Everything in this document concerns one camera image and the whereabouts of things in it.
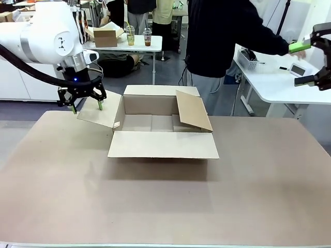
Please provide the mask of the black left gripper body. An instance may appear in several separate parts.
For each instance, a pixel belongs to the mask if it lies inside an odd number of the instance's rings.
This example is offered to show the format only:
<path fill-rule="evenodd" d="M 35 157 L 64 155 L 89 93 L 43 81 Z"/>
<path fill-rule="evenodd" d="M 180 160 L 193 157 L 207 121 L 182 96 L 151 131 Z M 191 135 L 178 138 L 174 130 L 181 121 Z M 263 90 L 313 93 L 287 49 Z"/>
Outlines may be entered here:
<path fill-rule="evenodd" d="M 60 87 L 67 87 L 69 92 L 77 99 L 90 97 L 90 94 L 96 85 L 103 85 L 102 73 L 99 72 L 91 79 L 88 68 L 76 72 L 73 67 L 66 67 L 63 69 L 62 74 L 64 80 L 67 81 L 67 86 Z"/>

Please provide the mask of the person's left hand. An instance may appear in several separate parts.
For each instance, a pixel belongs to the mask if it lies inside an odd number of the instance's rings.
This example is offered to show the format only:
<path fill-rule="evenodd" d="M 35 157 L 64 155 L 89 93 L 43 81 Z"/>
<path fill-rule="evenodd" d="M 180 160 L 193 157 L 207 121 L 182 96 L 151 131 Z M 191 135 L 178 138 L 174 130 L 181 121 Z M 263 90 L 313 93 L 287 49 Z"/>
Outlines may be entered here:
<path fill-rule="evenodd" d="M 302 51 L 297 51 L 297 52 L 289 52 L 291 56 L 296 56 L 299 60 L 300 59 L 305 59 L 307 54 L 305 50 Z"/>

